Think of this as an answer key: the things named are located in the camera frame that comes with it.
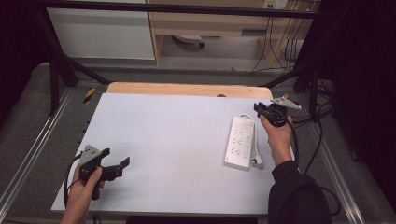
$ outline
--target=floor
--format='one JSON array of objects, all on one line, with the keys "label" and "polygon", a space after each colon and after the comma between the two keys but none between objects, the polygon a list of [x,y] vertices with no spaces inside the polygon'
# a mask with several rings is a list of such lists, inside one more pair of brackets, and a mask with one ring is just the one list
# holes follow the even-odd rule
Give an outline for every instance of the floor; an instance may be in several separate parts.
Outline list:
[{"label": "floor", "polygon": [[[253,68],[267,69],[265,60],[260,60],[261,49],[257,39],[244,37],[205,37],[205,47],[183,44],[168,36],[164,40],[163,60],[159,65],[123,62],[115,67],[97,66],[92,70],[101,76],[117,81],[136,82],[174,82],[193,84],[223,84],[257,86],[286,73],[286,69],[261,70],[251,73]],[[280,58],[283,66],[287,62]],[[11,111],[7,122],[0,129],[0,192],[6,192],[8,184],[18,172],[20,164],[30,153],[44,124],[49,120],[50,88],[48,67],[40,66],[32,74],[20,102]],[[4,223],[57,223],[60,214],[50,211],[54,191],[62,183],[64,169],[69,158],[76,153],[79,141],[84,136],[84,130],[89,125],[92,113],[100,99],[105,86],[93,83],[91,79],[78,74],[81,79],[77,88],[63,88],[71,94],[70,101],[65,106],[61,118],[55,128],[49,133],[49,138],[43,142],[40,153],[30,168],[30,173],[21,184],[19,193],[11,198],[10,207],[3,206],[1,198],[1,215],[7,212]],[[306,98],[306,94],[294,94],[292,84],[294,79],[282,83],[272,89],[275,97],[287,93],[291,100]],[[87,90],[94,86],[96,92],[89,104],[82,103]],[[291,112],[301,119],[303,112]],[[333,217],[333,223],[396,223],[396,215],[389,207],[385,197],[378,189],[364,163],[351,159],[351,151],[344,139],[336,118],[326,117],[322,121],[326,146],[332,151],[343,178],[353,195],[354,202],[359,207],[362,220],[350,221],[346,210]],[[305,167],[312,155],[318,139],[313,134],[314,129],[305,125],[297,129],[299,145],[302,148],[302,167]],[[310,173],[322,186],[334,189],[332,177],[324,165],[322,154],[317,156]],[[333,197],[326,195],[331,209],[336,203]],[[103,217],[106,223],[124,223],[126,217]],[[265,218],[259,223],[266,223]]]}]

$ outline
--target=hand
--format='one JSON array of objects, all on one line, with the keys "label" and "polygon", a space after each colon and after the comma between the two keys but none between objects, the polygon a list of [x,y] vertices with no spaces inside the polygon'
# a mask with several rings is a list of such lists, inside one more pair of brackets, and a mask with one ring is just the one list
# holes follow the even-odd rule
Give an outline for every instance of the hand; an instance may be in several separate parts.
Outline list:
[{"label": "hand", "polygon": [[274,159],[275,166],[279,165],[284,161],[291,161],[290,154],[290,143],[291,143],[291,128],[288,124],[282,127],[274,127],[268,121],[268,119],[260,115],[260,121],[265,131],[268,133],[268,143],[272,149],[272,156]]},{"label": "hand", "polygon": [[73,174],[74,183],[70,187],[70,196],[61,223],[85,223],[88,218],[88,208],[90,207],[93,188],[102,175],[102,167],[96,168],[87,183],[79,180],[79,166]]}]

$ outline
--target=power strip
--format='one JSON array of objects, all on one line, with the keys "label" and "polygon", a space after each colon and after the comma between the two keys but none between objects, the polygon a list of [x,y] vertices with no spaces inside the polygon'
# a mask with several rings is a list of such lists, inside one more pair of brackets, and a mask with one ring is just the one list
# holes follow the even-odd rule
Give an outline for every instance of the power strip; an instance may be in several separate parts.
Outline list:
[{"label": "power strip", "polygon": [[224,162],[226,165],[248,170],[250,166],[251,145],[254,134],[254,121],[241,117],[233,117],[227,151]]}]

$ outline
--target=gray carpet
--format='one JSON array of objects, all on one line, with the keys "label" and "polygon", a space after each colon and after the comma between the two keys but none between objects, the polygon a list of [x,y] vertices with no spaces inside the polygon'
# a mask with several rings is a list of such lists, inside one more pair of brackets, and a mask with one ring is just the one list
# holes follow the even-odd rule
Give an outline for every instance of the gray carpet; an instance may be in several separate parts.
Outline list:
[{"label": "gray carpet", "polygon": [[[249,75],[243,72],[223,73],[208,71],[156,70],[140,69],[97,69],[100,75],[117,81],[135,82],[171,82],[195,84],[240,84],[255,86],[266,83],[279,74],[264,76]],[[293,80],[273,89],[274,96],[292,94]],[[21,101],[12,110],[8,121],[1,129],[0,153],[2,174],[0,190],[3,192],[11,180],[19,164],[23,160],[30,145],[33,144],[40,129],[43,127],[50,111],[49,73],[45,67],[38,67],[32,76],[28,88]],[[88,127],[87,121],[92,117],[100,95],[106,87],[96,89],[88,105],[82,103],[89,87],[78,87],[73,91],[61,119],[53,130],[49,141],[43,148],[34,168],[8,211],[7,218],[29,217],[41,219],[58,219],[60,214],[50,211],[55,198],[54,191],[62,184],[64,171],[78,148],[78,141],[83,138],[83,130]],[[293,116],[302,116],[301,112],[292,111]],[[370,172],[363,163],[354,162],[349,147],[343,137],[335,118],[323,120],[323,130],[327,143],[340,166],[346,182],[367,223],[396,223],[396,216],[389,207],[385,197],[378,189]],[[305,168],[316,145],[316,140],[309,126],[297,130],[301,150],[301,167]],[[333,189],[332,181],[318,155],[309,172],[318,183]],[[331,209],[336,208],[335,202],[327,195]],[[105,217],[105,219],[125,220],[126,217]],[[347,216],[342,211],[333,218],[334,222],[347,223]]]}]

